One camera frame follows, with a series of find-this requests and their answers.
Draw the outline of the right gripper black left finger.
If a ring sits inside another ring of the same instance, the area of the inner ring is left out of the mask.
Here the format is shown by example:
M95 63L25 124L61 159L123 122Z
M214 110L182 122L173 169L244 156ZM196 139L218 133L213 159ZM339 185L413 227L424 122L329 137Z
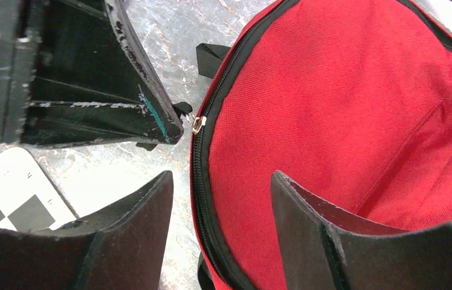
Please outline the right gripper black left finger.
M0 289L157 289L173 175L56 230L0 229Z

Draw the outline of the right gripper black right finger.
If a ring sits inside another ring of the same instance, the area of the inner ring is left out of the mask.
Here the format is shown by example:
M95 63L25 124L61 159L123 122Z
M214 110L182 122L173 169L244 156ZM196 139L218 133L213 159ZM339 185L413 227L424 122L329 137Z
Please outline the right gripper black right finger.
M420 231L378 224L280 171L271 199L289 289L452 289L452 222Z

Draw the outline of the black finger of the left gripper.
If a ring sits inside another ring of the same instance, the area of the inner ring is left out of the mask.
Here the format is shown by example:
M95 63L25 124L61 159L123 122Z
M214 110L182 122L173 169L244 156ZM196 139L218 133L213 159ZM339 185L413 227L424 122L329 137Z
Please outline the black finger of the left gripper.
M0 1L0 143L148 147L182 134L122 1Z

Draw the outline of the red backpack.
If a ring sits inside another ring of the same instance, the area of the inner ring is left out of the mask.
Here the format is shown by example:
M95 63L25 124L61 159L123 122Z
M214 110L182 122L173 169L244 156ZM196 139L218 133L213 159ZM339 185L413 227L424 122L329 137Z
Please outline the red backpack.
M289 289L278 171L378 224L452 222L452 1L276 1L196 58L212 79L192 126L201 289Z

